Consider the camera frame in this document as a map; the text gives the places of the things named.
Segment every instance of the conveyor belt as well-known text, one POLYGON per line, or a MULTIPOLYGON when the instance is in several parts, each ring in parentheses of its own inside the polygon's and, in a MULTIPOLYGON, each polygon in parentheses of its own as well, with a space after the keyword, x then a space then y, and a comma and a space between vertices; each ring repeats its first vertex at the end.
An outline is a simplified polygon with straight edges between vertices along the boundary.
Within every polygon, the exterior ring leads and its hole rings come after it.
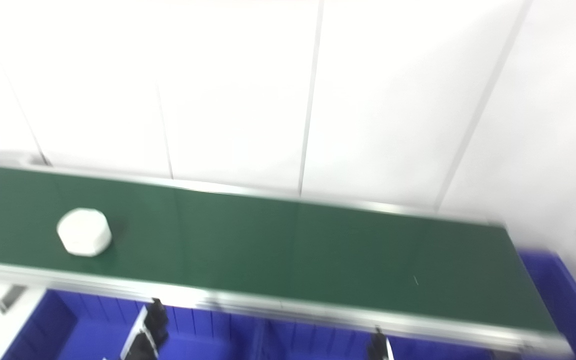
POLYGON ((0 280, 567 356, 500 225, 326 205, 215 184, 0 167, 0 280), (60 217, 108 218, 67 253, 60 217))

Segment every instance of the white object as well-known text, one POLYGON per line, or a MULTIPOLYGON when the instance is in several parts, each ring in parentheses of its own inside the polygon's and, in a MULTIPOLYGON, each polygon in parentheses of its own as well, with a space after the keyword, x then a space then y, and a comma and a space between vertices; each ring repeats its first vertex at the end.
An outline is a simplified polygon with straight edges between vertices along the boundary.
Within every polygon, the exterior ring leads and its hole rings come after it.
POLYGON ((79 256, 99 255, 112 236, 102 212, 81 207, 63 215, 57 224, 57 234, 66 251, 79 256))

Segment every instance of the metal side rail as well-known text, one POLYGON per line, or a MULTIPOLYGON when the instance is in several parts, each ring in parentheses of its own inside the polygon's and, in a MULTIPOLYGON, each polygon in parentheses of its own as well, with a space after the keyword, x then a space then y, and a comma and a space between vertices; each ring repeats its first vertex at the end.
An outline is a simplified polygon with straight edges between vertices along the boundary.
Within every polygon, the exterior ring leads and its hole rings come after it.
POLYGON ((482 347, 505 353, 539 354, 561 359, 572 357, 572 349, 562 335, 436 317, 4 264, 0 264, 0 281, 135 301, 150 301, 156 297, 168 306, 368 332, 377 327, 386 335, 482 347))

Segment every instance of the white wall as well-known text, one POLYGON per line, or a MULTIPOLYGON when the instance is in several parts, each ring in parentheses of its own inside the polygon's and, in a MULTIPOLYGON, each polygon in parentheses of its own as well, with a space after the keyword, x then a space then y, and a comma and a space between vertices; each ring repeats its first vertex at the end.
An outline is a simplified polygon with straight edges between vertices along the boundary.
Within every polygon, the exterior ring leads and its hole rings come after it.
POLYGON ((292 192, 303 165, 305 195, 576 262, 576 1, 0 0, 0 149, 292 192))
POLYGON ((332 0, 304 194, 431 207, 521 0, 332 0))

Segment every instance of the blue plastic crate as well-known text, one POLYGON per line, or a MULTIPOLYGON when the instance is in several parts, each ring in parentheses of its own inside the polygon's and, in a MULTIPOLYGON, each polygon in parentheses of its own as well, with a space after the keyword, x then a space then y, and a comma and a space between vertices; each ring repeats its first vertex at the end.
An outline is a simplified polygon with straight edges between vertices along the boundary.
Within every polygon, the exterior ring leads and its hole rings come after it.
MULTIPOLYGON (((550 253, 521 257, 576 354, 576 283, 550 253)), ((4 360, 116 360, 143 303, 47 291, 4 360)), ((363 360, 370 334, 218 311, 167 307, 161 360, 363 360)), ((487 350, 391 337, 398 360, 489 360, 487 350)))

